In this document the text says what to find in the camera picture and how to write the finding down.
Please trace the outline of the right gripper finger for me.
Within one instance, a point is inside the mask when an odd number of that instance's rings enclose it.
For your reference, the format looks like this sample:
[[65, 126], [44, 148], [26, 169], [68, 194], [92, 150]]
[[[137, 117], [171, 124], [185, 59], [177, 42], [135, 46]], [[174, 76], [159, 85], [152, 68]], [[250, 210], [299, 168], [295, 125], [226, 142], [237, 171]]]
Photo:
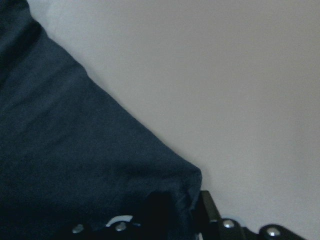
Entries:
[[303, 240], [290, 229], [267, 224], [257, 233], [235, 219], [222, 217], [207, 190], [202, 190], [197, 201], [197, 231], [200, 240]]

